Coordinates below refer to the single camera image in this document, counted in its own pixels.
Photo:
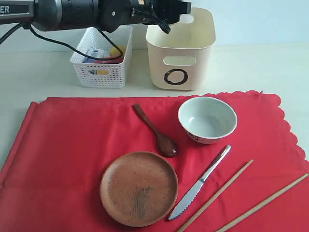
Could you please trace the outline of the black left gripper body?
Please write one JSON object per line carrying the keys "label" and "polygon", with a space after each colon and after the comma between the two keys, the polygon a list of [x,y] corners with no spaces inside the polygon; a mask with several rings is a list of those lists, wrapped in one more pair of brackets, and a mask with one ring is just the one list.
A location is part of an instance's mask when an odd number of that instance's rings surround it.
{"label": "black left gripper body", "polygon": [[132,6],[135,10],[144,12],[148,15],[151,12],[167,23],[172,25],[180,19],[178,15],[179,0],[132,0]]}

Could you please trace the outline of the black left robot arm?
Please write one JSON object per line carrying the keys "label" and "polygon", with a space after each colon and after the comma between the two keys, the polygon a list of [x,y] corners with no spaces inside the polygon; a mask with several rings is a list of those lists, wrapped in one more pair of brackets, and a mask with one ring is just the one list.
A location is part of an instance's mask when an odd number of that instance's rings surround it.
{"label": "black left robot arm", "polygon": [[123,25],[159,25],[165,33],[181,15],[183,0],[2,0],[0,23],[30,23],[40,31],[98,28],[108,33]]}

